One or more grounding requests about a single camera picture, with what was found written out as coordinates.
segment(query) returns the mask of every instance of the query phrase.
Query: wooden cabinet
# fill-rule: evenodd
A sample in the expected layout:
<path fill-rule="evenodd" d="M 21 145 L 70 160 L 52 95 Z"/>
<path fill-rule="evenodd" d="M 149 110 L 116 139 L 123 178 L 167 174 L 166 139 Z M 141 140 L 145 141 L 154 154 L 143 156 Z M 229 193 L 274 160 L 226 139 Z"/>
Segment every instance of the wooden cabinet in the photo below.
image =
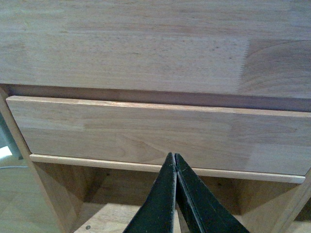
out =
<path fill-rule="evenodd" d="M 0 110 L 62 232 L 121 232 L 170 151 L 252 233 L 311 197 L 309 3 L 2 9 Z"/>

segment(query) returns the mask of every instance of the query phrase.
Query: black plastic object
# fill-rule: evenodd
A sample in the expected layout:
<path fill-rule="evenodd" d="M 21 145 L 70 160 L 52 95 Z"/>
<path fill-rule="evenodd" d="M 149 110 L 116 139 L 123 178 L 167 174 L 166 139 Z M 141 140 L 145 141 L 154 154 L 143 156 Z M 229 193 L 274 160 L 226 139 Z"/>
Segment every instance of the black plastic object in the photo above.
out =
<path fill-rule="evenodd" d="M 175 198 L 191 233 L 249 233 L 180 154 L 169 153 L 146 202 L 123 233 L 172 233 Z"/>

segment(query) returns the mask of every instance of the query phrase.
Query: wooden panel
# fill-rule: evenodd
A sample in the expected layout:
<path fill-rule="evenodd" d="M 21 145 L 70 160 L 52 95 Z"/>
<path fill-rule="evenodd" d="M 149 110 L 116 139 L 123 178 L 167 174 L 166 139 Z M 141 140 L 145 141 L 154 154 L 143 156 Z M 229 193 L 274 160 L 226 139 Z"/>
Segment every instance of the wooden panel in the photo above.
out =
<path fill-rule="evenodd" d="M 76 233 L 86 232 L 86 226 L 90 226 L 93 233 L 122 232 L 146 200 L 157 177 L 157 173 L 110 169 L 103 169 L 100 174 L 103 175 L 97 177 L 96 186 L 90 189 L 73 228 Z M 240 220 L 232 181 L 206 177 L 203 181 L 219 201 Z M 174 233 L 180 233 L 176 212 L 174 217 Z"/>
<path fill-rule="evenodd" d="M 263 96 L 251 97 L 207 93 L 29 86 L 14 84 L 7 85 L 7 87 L 9 89 L 10 96 L 311 112 L 311 101 L 309 99 L 298 98 L 276 98 Z"/>
<path fill-rule="evenodd" d="M 305 175 L 311 114 L 251 109 L 9 97 L 32 153 Z"/>
<path fill-rule="evenodd" d="M 31 154 L 30 159 L 33 162 L 42 162 L 42 163 L 103 167 L 103 168 L 124 169 L 133 171 L 149 171 L 149 172 L 159 172 L 162 167 L 161 165 L 154 165 L 154 164 L 117 162 L 99 159 L 83 159 L 65 156 L 44 155 L 44 154 Z M 286 183 L 303 183 L 305 180 L 304 176 L 284 175 L 284 174 L 264 173 L 264 172 L 228 171 L 228 170 L 195 168 L 195 167 L 193 168 L 193 170 L 199 176 L 210 176 L 210 177 L 226 177 L 234 179 L 276 181 Z"/>
<path fill-rule="evenodd" d="M 310 195 L 311 171 L 300 185 L 242 181 L 238 195 L 242 221 L 250 232 L 285 232 Z"/>
<path fill-rule="evenodd" d="M 34 163 L 45 191 L 61 222 L 62 231 L 71 232 L 79 218 L 83 200 L 90 189 L 96 169 L 82 166 Z"/>
<path fill-rule="evenodd" d="M 307 1 L 44 0 L 1 8 L 0 83 L 311 97 Z M 278 46 L 245 60 L 263 41 Z"/>

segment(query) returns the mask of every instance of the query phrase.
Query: wooden trim strip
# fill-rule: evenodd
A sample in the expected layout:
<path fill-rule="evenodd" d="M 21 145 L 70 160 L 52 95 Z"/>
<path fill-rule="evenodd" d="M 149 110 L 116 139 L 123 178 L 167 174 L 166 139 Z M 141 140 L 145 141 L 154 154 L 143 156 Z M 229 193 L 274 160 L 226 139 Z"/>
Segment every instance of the wooden trim strip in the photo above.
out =
<path fill-rule="evenodd" d="M 10 96 L 311 112 L 311 101 L 309 99 L 299 98 L 12 84 L 6 85 L 6 88 L 9 90 Z"/>
<path fill-rule="evenodd" d="M 117 162 L 117 161 L 107 161 L 98 159 L 72 158 L 72 157 L 43 155 L 43 154 L 31 154 L 30 159 L 33 162 L 67 164 L 77 166 L 92 166 L 92 167 L 148 171 L 148 172 L 159 172 L 161 168 L 161 165 Z M 284 183 L 303 183 L 305 180 L 304 176 L 286 175 L 286 174 L 229 171 L 229 170 L 206 169 L 206 168 L 193 168 L 193 170 L 197 173 L 197 175 L 200 176 L 224 177 L 233 179 L 274 181 Z"/>
<path fill-rule="evenodd" d="M 275 111 L 262 109 L 244 109 L 244 108 L 223 108 L 223 107 L 203 107 L 203 106 L 187 106 L 173 104 L 154 104 L 154 103 L 136 103 L 136 102 L 115 102 L 102 100 L 74 100 L 62 98 L 46 98 L 46 97 L 28 97 L 28 96 L 10 96 L 9 101 L 23 102 L 53 102 L 62 104 L 76 105 L 93 105 L 93 106 L 112 106 L 122 108 L 145 108 L 145 109 L 160 109 L 160 110 L 177 110 L 177 111 L 196 111 L 209 113 L 235 113 L 248 115 L 263 115 L 263 116 L 283 116 L 283 117 L 310 117 L 311 113 L 294 112 L 294 111 Z"/>

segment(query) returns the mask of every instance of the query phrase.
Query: wooden drawer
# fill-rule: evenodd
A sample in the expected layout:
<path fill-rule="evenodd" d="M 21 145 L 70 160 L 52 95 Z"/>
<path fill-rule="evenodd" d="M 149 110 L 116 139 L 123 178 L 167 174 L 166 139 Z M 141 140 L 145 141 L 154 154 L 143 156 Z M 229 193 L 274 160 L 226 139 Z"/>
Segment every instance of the wooden drawer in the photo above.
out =
<path fill-rule="evenodd" d="M 311 114 L 96 100 L 7 99 L 30 150 L 161 165 L 170 151 L 192 167 L 305 175 Z"/>

